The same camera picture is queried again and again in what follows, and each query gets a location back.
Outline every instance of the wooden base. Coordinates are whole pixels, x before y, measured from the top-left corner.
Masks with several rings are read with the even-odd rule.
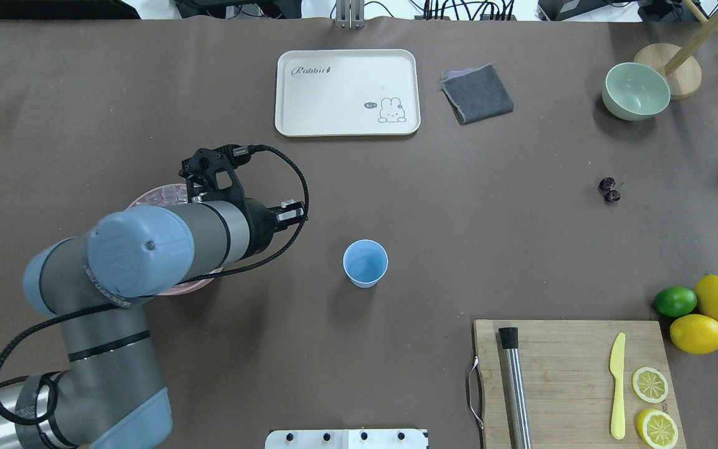
[[[669,91],[672,95],[673,100],[687,99],[692,96],[698,89],[703,80],[703,72],[700,68],[700,63],[690,56],[678,69],[672,74],[664,74],[664,65],[675,56],[675,53],[680,51],[679,46],[672,44],[653,44],[640,49],[639,53],[636,53],[636,57],[633,62],[644,64],[652,67],[656,72],[663,75],[669,84]]]

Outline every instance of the black cap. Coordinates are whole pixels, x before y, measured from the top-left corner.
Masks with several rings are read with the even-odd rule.
[[[504,349],[517,349],[519,342],[517,341],[516,327],[501,327],[498,332],[500,332],[500,344],[504,346]]]

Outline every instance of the metal handle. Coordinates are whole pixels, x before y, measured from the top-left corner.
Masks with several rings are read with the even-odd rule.
[[[476,355],[475,358],[473,358],[472,361],[472,367],[470,368],[470,372],[467,373],[467,405],[470,406],[470,412],[472,412],[472,415],[475,416],[476,421],[478,422],[478,428],[483,430],[484,429],[484,421],[479,418],[478,413],[476,413],[476,410],[472,407],[472,394],[470,392],[470,378],[472,377],[472,372],[474,370],[478,369],[478,355]]]
[[[519,363],[519,349],[506,349],[508,370],[508,398],[511,409],[511,424],[514,430],[516,449],[531,449],[528,412],[525,405],[525,387],[522,385],[522,369]]]

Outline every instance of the white tray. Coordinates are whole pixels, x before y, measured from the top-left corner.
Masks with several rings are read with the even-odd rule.
[[[288,51],[276,70],[275,124],[288,137],[414,133],[414,56],[404,49]]]

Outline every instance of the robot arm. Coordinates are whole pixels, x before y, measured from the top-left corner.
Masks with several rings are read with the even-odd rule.
[[[245,197],[234,169],[250,160],[252,148],[262,150],[200,148],[180,172],[188,180],[188,204],[112,213],[85,236],[32,259],[23,286],[38,311],[103,310],[60,323],[69,370],[0,387],[2,405],[16,416],[5,418],[0,410],[0,449],[88,443],[148,449],[168,436],[168,393],[142,304],[174,284],[262,252],[275,232],[307,218],[302,203],[265,208]],[[218,171],[229,173],[231,186],[218,187]],[[45,420],[34,423],[39,417]]]

